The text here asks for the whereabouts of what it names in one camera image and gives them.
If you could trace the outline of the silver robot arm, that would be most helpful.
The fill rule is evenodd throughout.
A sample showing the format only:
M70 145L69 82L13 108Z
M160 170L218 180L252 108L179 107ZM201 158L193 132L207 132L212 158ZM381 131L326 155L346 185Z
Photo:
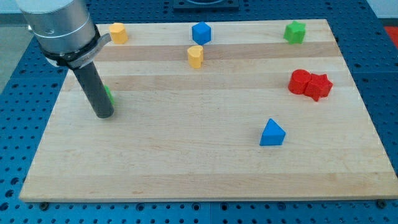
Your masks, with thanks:
M101 35L84 0L18 0L44 55L58 66L83 68L111 41Z

